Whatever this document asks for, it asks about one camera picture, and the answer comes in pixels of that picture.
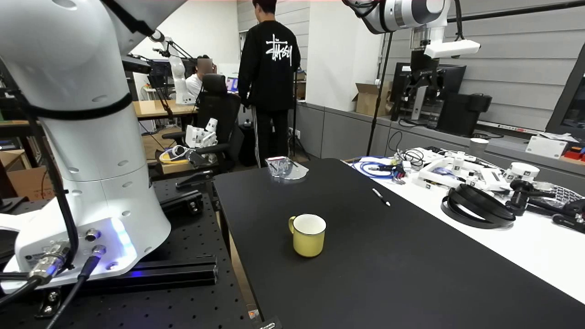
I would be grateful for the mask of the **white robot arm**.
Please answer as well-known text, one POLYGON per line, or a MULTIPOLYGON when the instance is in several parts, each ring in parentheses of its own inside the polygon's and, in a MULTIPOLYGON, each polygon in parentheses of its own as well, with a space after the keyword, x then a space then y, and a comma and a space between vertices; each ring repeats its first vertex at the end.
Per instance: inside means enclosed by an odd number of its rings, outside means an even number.
POLYGON ((187 0, 0 0, 0 61, 48 138, 65 198, 6 215, 10 272, 43 284, 131 272, 171 235, 149 177, 123 56, 187 0))

